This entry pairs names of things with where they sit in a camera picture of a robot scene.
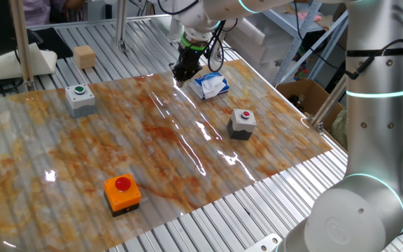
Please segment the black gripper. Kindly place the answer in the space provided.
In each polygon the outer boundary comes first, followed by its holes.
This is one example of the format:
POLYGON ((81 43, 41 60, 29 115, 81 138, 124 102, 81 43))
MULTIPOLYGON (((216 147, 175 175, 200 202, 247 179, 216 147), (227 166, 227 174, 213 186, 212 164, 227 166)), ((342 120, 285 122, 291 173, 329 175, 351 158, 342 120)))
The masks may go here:
POLYGON ((204 49, 196 50, 193 47, 180 45, 178 52, 178 60, 170 63, 169 67, 174 75, 176 86, 181 88, 202 69, 199 58, 204 54, 204 49))

